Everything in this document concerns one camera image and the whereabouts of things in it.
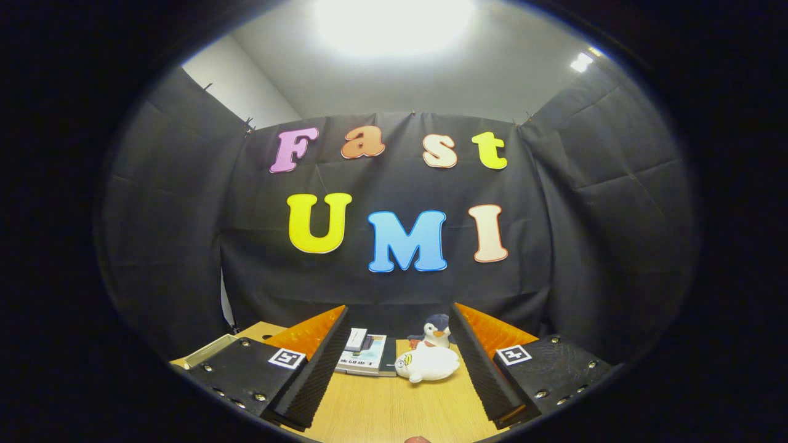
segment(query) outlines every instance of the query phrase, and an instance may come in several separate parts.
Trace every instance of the penguin plush toy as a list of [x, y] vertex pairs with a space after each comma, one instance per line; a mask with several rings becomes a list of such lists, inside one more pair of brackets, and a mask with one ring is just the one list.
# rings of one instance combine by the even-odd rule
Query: penguin plush toy
[[446, 314], [430, 315], [424, 322], [424, 333], [410, 335], [407, 339], [411, 342], [411, 349], [416, 349], [419, 342], [439, 348], [448, 348], [449, 343], [455, 343], [452, 332], [448, 329], [448, 315]]

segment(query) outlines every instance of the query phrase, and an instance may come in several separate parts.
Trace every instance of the wooden table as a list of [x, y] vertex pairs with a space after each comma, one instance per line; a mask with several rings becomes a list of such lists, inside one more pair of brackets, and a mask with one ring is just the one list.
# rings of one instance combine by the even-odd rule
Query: wooden table
[[[236, 337], [265, 341], [264, 335], [282, 330], [260, 322]], [[451, 346], [459, 354], [456, 345]], [[397, 355], [409, 350], [407, 340], [398, 340], [396, 347]], [[504, 432], [487, 419], [462, 356], [459, 361], [449, 378], [418, 384], [402, 377], [334, 373], [312, 427], [305, 432], [282, 428], [326, 443], [403, 443], [417, 435], [433, 443], [468, 443]]]

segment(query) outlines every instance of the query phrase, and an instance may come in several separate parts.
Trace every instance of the letter m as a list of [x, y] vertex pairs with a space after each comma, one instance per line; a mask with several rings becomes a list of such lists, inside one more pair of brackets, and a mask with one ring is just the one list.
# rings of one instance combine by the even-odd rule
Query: letter m
[[439, 210], [426, 210], [418, 215], [411, 233], [405, 233], [400, 220], [393, 212], [373, 212], [367, 218], [375, 228], [375, 260], [370, 263], [372, 272], [391, 272], [394, 263], [388, 259], [391, 250], [401, 270], [407, 270], [418, 250], [414, 268], [420, 271], [444, 270], [447, 263], [440, 245], [440, 228], [446, 214]]

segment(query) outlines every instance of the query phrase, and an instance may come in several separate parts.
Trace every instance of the bright light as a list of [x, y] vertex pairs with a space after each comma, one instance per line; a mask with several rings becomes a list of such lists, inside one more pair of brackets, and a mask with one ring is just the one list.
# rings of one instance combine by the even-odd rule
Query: bright light
[[465, 30], [471, 0], [318, 0], [319, 35], [354, 55], [412, 55], [448, 46]]
[[593, 59], [588, 55], [580, 53], [578, 55], [578, 59], [573, 61], [570, 67], [579, 73], [585, 72], [585, 69], [589, 67]]
[[577, 71], [579, 73], [585, 72], [585, 68], [589, 67], [587, 64], [581, 63], [579, 60], [573, 61], [570, 66], [571, 66], [572, 69], [574, 69], [575, 71]]

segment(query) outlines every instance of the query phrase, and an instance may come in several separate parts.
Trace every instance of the black fabric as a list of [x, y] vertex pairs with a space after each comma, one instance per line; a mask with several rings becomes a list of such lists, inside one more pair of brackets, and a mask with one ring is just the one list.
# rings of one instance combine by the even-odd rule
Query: black fabric
[[[343, 158], [340, 149], [353, 128], [376, 125], [385, 150], [376, 157]], [[317, 127], [319, 137], [287, 173], [270, 173], [283, 131]], [[484, 166], [470, 139], [491, 131], [505, 143], [508, 166]], [[459, 156], [450, 169], [422, 158], [428, 134], [448, 135]], [[241, 328], [260, 320], [290, 326], [337, 304], [351, 307], [353, 326], [396, 337], [422, 331], [432, 314], [467, 303], [537, 333], [550, 280], [550, 238], [544, 199], [529, 151], [512, 123], [476, 117], [382, 113], [323, 117], [255, 131], [245, 144], [227, 192], [221, 227], [225, 286]], [[318, 197], [312, 208], [315, 236], [328, 229], [327, 193], [346, 192], [344, 241], [328, 254], [307, 254], [288, 237], [290, 195]], [[468, 209], [501, 206], [500, 262], [474, 261], [477, 230]], [[409, 232], [425, 210], [446, 213], [442, 228], [445, 270], [411, 266], [387, 274], [367, 268], [374, 259], [369, 214], [389, 210]]]
[[244, 135], [243, 121], [176, 69], [115, 149], [99, 256], [115, 306], [167, 359], [228, 332], [215, 229]]
[[[383, 133], [377, 157], [346, 159], [345, 134]], [[270, 173], [278, 134], [320, 136], [287, 173]], [[502, 170], [470, 139], [504, 140]], [[449, 135], [459, 162], [428, 167], [422, 140]], [[396, 337], [468, 304], [536, 335], [562, 333], [611, 363], [652, 343], [677, 314], [697, 254], [690, 172], [647, 96], [595, 64], [533, 118], [381, 113], [264, 128], [243, 122], [178, 69], [134, 116], [112, 163], [100, 232], [116, 306], [168, 359], [228, 332], [220, 266], [239, 327], [291, 326], [337, 304], [354, 326]], [[318, 197], [315, 236], [328, 228], [327, 193], [346, 192], [344, 242], [307, 254], [288, 237], [287, 198]], [[472, 206], [497, 204], [510, 255], [479, 263]], [[376, 274], [370, 213], [390, 210], [410, 230], [440, 210], [446, 270]]]
[[665, 117], [596, 63], [521, 127], [553, 239], [546, 317], [609, 362], [677, 315], [700, 247], [692, 174]]

